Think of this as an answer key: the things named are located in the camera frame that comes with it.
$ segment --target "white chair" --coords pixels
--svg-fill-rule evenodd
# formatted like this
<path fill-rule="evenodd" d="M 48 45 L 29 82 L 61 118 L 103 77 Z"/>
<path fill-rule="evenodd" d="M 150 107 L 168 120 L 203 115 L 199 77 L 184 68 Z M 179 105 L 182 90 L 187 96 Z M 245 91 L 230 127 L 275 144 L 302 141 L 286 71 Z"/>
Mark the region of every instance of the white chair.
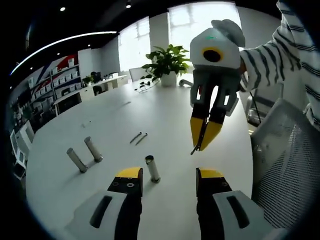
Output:
<path fill-rule="evenodd" d="M 15 163 L 13 164 L 13 174 L 17 179 L 21 180 L 26 174 L 27 158 L 18 146 L 15 130 L 13 130 L 10 134 L 10 141 L 12 145 L 12 151 L 16 159 Z"/>
<path fill-rule="evenodd" d="M 132 82 L 140 80 L 142 76 L 147 75 L 146 70 L 141 67 L 129 69 L 129 73 L 132 79 Z"/>
<path fill-rule="evenodd" d="M 251 135 L 252 200 L 275 228 L 293 229 L 315 201 L 320 183 L 320 133 L 279 99 Z"/>

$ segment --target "cable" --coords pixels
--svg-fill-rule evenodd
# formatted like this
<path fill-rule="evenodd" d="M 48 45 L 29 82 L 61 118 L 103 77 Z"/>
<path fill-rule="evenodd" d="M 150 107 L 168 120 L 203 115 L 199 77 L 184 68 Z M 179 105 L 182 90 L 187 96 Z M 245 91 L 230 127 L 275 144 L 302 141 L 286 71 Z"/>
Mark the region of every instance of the cable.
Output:
<path fill-rule="evenodd" d="M 253 101 L 253 104 L 254 104 L 254 107 L 255 107 L 255 110 L 256 110 L 256 114 L 258 115 L 259 122 L 261 123 L 261 118 L 260 118 L 260 114 L 259 114 L 259 111 L 258 111 L 258 108 L 257 108 L 257 104 L 256 104 L 256 101 L 255 101 L 255 98 L 252 95 L 251 91 L 249 93 L 250 93 L 250 95 L 252 97 L 252 101 Z"/>

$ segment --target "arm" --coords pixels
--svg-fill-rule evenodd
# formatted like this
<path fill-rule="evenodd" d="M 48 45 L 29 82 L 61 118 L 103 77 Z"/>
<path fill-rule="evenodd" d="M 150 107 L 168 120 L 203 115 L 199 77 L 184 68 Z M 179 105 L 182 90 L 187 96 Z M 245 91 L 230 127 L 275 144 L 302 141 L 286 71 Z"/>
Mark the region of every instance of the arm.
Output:
<path fill-rule="evenodd" d="M 286 18 L 282 15 L 281 25 L 272 35 L 273 40 L 256 48 L 244 49 L 241 55 L 241 86 L 246 91 L 280 83 L 288 72 L 299 70 L 300 60 L 295 47 L 295 39 Z"/>

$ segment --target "table surface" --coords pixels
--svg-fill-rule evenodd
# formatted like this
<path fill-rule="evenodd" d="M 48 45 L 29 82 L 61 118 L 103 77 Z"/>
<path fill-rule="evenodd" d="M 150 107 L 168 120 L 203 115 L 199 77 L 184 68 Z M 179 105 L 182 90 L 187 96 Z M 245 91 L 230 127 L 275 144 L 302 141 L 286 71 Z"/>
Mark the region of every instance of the table surface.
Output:
<path fill-rule="evenodd" d="M 117 76 L 117 77 L 113 77 L 113 78 L 109 78 L 109 79 L 106 79 L 106 80 L 103 80 L 103 81 L 99 81 L 99 82 L 96 82 L 96 83 L 93 83 L 91 84 L 91 86 L 86 86 L 86 87 L 83 87 L 81 89 L 78 89 L 78 90 L 75 90 L 75 91 L 72 91 L 70 93 L 68 93 L 67 95 L 64 95 L 62 97 L 60 97 L 59 99 L 57 99 L 53 105 L 57 105 L 58 103 L 62 102 L 63 100 L 77 94 L 77 93 L 80 93 L 81 91 L 87 89 L 87 88 L 92 88 L 94 86 L 98 86 L 98 85 L 101 85 L 101 84 L 105 84 L 105 83 L 110 83 L 114 80 L 118 80 L 118 79 L 121 79 L 121 78 L 125 78 L 127 75 L 121 75 L 121 76 Z"/>
<path fill-rule="evenodd" d="M 233 190 L 251 197 L 253 158 L 241 101 L 231 117 L 225 118 L 213 142 L 190 155 L 190 88 L 158 84 L 137 93 L 134 88 L 138 84 L 99 94 L 37 131 L 28 158 L 26 196 L 47 230 L 62 229 L 78 206 L 106 190 L 117 172 L 130 167 L 144 169 L 139 240 L 201 239 L 196 211 L 197 167 L 223 172 Z M 139 131 L 148 136 L 137 146 L 129 144 Z M 93 157 L 84 143 L 87 136 L 103 160 L 82 174 L 66 151 L 72 147 L 85 164 L 91 162 Z M 147 155 L 154 156 L 159 184 L 150 182 L 144 161 Z"/>

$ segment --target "curved light strip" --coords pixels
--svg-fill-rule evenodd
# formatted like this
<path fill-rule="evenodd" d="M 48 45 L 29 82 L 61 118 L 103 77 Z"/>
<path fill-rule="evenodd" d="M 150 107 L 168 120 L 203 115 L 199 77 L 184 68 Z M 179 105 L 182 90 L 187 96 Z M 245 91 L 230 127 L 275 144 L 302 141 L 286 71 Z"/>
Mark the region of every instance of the curved light strip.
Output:
<path fill-rule="evenodd" d="M 84 36 L 90 36 L 90 35 L 100 35 L 100 34 L 116 34 L 116 31 L 98 31 L 98 32 L 89 32 L 89 33 L 84 33 L 84 34 L 80 34 L 80 35 L 76 35 L 76 36 L 70 36 L 58 41 L 55 41 L 53 43 L 50 43 L 47 46 L 44 46 L 42 48 L 40 48 L 39 50 L 35 51 L 34 53 L 30 54 L 29 56 L 27 56 L 22 62 L 20 62 L 10 73 L 10 75 L 12 75 L 23 63 L 25 63 L 28 59 L 32 58 L 34 55 L 40 53 L 42 50 L 49 48 L 55 44 L 70 40 L 70 39 L 75 39 L 75 38 L 80 38 L 80 37 L 84 37 Z"/>

